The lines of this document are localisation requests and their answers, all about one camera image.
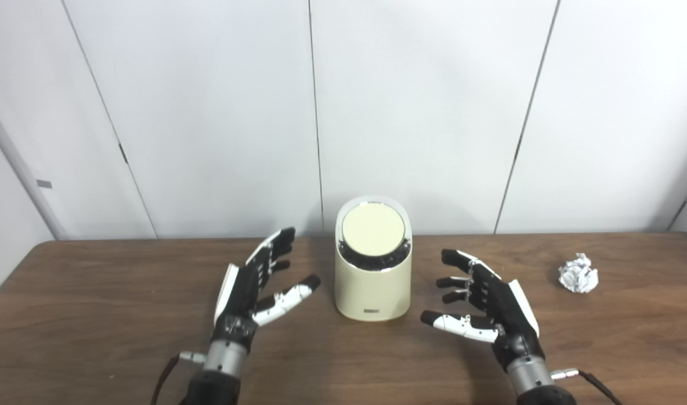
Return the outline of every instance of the cable connector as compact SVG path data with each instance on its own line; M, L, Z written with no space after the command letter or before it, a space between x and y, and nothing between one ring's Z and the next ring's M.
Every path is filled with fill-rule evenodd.
M194 353L194 352L181 352L178 355L179 359L183 361L189 361L196 364L204 364L206 362L206 354Z
M575 368L565 368L562 370L551 371L551 379L554 381L570 379L570 377L575 377L578 375L578 371Z

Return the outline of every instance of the cylindrical container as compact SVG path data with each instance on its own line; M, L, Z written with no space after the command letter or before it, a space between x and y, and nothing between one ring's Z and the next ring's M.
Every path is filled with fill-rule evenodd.
M347 202L336 219L335 298L358 321L386 321L411 303L413 238L408 215L386 197Z

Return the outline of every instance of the robot finger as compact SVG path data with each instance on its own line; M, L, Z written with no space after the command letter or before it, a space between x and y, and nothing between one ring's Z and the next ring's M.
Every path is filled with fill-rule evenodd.
M258 245L258 247L251 254L251 256L248 256L248 260L246 260L246 265L248 265L253 259L255 259L255 257L257 257L258 254L261 252L261 249L264 248L271 249L271 251L273 252L273 259L275 260L276 257L281 256L281 254L276 254L279 253L279 251L285 246L290 246L295 238L296 228L293 227L281 229L273 235L268 236L268 238L263 239L261 244Z
M273 267L271 267L272 272L279 272L291 267L291 262L289 260L282 260L280 262L274 262Z
M285 254L291 253L293 251L294 247L291 245L284 245L280 246L278 249L274 249L273 251L273 259L276 260L281 256L284 256Z
M281 318L281 316L309 297L319 285L321 285L321 279L311 274L298 284L259 300L255 305L255 313L252 316L253 321L258 326L263 326Z
M436 329L486 343L494 343L498 337L498 330L494 327L492 320L485 316L461 316L456 313L424 310L421 313L421 321Z
M443 297L441 297L441 300L443 300L443 303L464 302L468 299L468 297L469 290L456 290L449 292L448 294L444 294Z
M469 287L469 292L472 298L476 298L482 302L487 302L488 300L488 287L483 283L473 282Z
M489 285L491 282L500 281L501 277L488 267L484 262L476 262L471 266L471 274L474 282Z
M435 281L435 285L438 288L456 287L466 289L470 283L471 277L444 277Z
M466 301L471 303L471 305L473 305L477 310L482 312L486 312L488 308L487 298L477 297L469 294L469 296L466 297Z
M441 251L441 262L448 266L458 267L467 274L471 274L470 264L478 259L460 250L443 249Z

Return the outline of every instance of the panel seam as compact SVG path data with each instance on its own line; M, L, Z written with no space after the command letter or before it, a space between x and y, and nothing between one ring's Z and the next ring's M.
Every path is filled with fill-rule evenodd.
M316 152L318 158L318 195L321 199L321 233L325 230L323 216L323 176L321 174L321 140L318 136L318 95L316 92L316 63L313 55L313 17L311 13L311 0L308 0L308 33L311 40L311 74L313 79L313 111L316 121Z
M544 44L544 51L541 54L541 62L538 64L538 71L536 72L536 80L533 82L533 89L531 90L531 98L528 100L528 107L526 108L526 115L523 118L523 125L521 126L521 132L518 136L518 144L516 145L516 152L513 154L513 161L511 162L511 170L508 172L508 180L506 181L506 188L503 191L503 198L501 199L501 206L498 209L498 216L496 218L496 225L493 228L493 233L498 233L498 225L501 221L501 215L503 214L503 207L506 203L506 197L508 196L508 189L511 185L511 179L513 178L513 171L516 167L516 161L518 160L518 152L521 149L521 143L523 143L523 135L526 133L526 125L528 125L528 117L531 115L531 106L533 105L533 99L536 96L536 89L538 88L538 81L541 79L541 71L544 68L544 61L546 61L546 54L549 51L549 43L551 43L551 34L554 31L554 25L556 25L556 17L559 15L559 6L561 5L561 0L556 1L556 8L554 8L554 15L551 18L551 26L549 27L549 33L546 36L546 44Z
M120 152L125 156L124 148L122 146L122 143L120 143L120 137L118 134L118 131L116 130L116 125L114 125L114 121L111 118L111 113L109 113L109 106L106 104L106 100L104 100L104 94L101 92L101 87L98 85L98 80L96 80L96 75L93 74L93 68L91 67L91 62L88 61L88 55L86 54L86 50L83 49L83 43L80 40L80 37L78 36L78 30L75 28L75 24L73 23L73 18L71 18L70 11L68 11L68 5L66 5L65 0L61 0L61 5L63 5L63 10L66 13L66 18L68 19L68 24L71 26L71 30L73 30L73 36L75 36L76 43L78 43L78 49L80 49L81 54L83 54L83 60L86 62L86 67L88 67L88 73L91 75L91 79L93 79L93 85L96 86L96 92L98 93L98 99L101 100L101 105L104 106L104 111L106 112L106 117L107 120L109 121L109 124L111 124L111 130L114 133L114 136L116 137L116 142L120 148ZM141 188L138 186L138 182L136 180L136 177L133 174L133 169L131 168L130 163L128 162L127 158L125 159L125 165L128 167L128 172L131 175L131 179L133 180L133 184L136 188L136 193L138 193L138 199L141 200L141 204L143 205L143 210L146 212L146 216L148 217L148 223L151 225L151 229L153 230L153 235L155 236L156 239L158 239L158 232L156 231L156 227L153 224L153 219L151 218L151 214L148 212L148 207L146 205L146 201L143 199L143 194L141 193Z

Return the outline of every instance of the metal wrist cylinder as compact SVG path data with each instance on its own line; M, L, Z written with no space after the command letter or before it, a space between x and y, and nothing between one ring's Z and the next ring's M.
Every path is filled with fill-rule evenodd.
M506 367L516 395L544 385L554 385L546 362L539 356L518 357Z
M215 340L210 343L204 370L220 372L240 379L246 356L248 356L248 350L242 344L230 340Z

